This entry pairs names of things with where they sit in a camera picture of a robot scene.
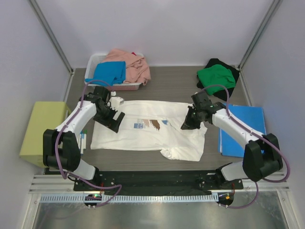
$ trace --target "white cloth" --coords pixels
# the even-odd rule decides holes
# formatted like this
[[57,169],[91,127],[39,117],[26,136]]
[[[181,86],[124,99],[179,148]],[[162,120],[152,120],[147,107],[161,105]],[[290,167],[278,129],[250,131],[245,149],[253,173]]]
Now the white cloth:
[[188,111],[186,103],[125,101],[119,132],[95,122],[91,149],[161,150],[168,159],[199,161],[203,154],[206,127],[181,130]]

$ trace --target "pile of clothes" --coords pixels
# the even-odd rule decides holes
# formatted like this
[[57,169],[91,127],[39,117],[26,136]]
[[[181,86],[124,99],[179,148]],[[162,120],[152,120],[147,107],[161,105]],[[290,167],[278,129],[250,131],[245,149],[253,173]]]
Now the pile of clothes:
[[[232,66],[225,64],[219,59],[210,59],[206,67],[197,72],[199,82],[198,88],[205,88],[213,84],[221,84],[229,91],[231,97],[237,80],[239,78],[239,71]],[[210,87],[206,89],[209,95],[214,95],[224,101],[227,100],[227,94],[222,87]]]
[[112,49],[102,63],[96,66],[94,80],[103,80],[111,86],[115,83],[142,83],[151,79],[149,66],[144,57],[135,53]]

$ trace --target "gray wood surface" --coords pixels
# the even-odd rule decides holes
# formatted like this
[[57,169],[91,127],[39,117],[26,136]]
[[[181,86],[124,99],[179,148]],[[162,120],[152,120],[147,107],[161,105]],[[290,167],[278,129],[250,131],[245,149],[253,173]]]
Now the gray wood surface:
[[[117,95],[125,100],[160,100],[169,102],[191,103],[191,95],[200,89],[196,87],[196,72],[202,66],[151,67],[152,80],[137,91],[118,91]],[[86,69],[76,69],[72,80],[67,105],[74,109],[84,87]],[[211,96],[213,102],[222,100]],[[231,96],[231,103],[246,105],[244,92],[240,81]],[[87,150],[83,160],[98,167],[100,170],[204,170],[215,169],[230,162],[240,161],[240,158],[222,156],[217,152],[218,128],[205,124],[208,128],[205,134],[203,156],[199,162],[169,160],[159,151],[126,151],[98,149],[90,150],[94,121],[85,126],[87,129]]]

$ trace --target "white ruler strip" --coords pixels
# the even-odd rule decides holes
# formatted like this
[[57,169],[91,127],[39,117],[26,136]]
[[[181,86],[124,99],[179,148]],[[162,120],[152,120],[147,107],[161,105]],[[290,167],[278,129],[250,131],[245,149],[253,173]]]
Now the white ruler strip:
[[[85,203],[88,194],[42,194],[40,203]],[[111,196],[102,195],[102,202]],[[164,197],[140,197],[140,196],[116,196],[111,203],[166,203],[166,202],[217,202],[218,194],[208,196],[164,196]]]

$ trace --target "pink basket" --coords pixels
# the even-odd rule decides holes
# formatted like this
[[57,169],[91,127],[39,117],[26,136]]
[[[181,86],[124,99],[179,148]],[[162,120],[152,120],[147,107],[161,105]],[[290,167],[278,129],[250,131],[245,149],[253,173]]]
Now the pink basket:
[[[136,54],[138,56],[144,56],[141,53],[136,53]],[[90,57],[85,73],[85,79],[93,79],[96,66],[99,63],[102,63],[102,61],[106,58],[106,56],[107,54],[94,54]],[[138,90],[140,85],[141,83],[122,83],[122,84],[115,83],[112,86],[112,88],[115,91],[134,91],[134,90]],[[99,85],[91,83],[88,86],[99,86]]]

